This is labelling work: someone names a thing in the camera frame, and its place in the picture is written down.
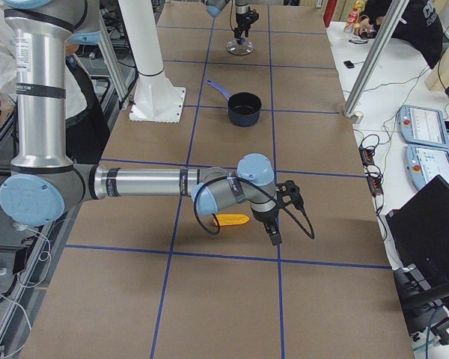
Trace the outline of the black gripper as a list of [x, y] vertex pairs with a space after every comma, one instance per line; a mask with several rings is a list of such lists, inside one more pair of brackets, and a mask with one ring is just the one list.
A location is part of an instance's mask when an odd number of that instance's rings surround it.
[[272, 245], [280, 245], [282, 243], [282, 238], [278, 226], [279, 209], [275, 207], [265, 212], [261, 212], [252, 207], [251, 211], [254, 218], [263, 223]]
[[244, 40], [248, 37], [248, 29], [251, 26], [251, 12], [236, 13], [236, 27], [233, 29], [235, 40]]

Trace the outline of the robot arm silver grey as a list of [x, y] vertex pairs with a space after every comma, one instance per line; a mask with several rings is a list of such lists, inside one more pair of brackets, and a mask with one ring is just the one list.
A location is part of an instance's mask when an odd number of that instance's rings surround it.
[[[207, 13], [216, 18], [230, 3], [230, 0], [203, 0], [201, 1], [207, 8]], [[232, 28], [234, 38], [238, 43], [242, 43], [248, 37], [251, 25], [259, 19], [259, 14], [252, 10], [248, 1], [237, 0], [234, 2], [236, 26]]]
[[244, 156], [236, 171], [221, 168], [123, 169], [80, 165], [65, 144], [65, 45], [100, 40], [98, 1], [7, 1], [13, 29], [19, 153], [0, 188], [0, 204], [13, 220], [39, 227], [89, 200], [123, 196], [190, 197], [197, 216], [249, 202], [274, 245], [281, 243], [284, 208], [270, 161]]

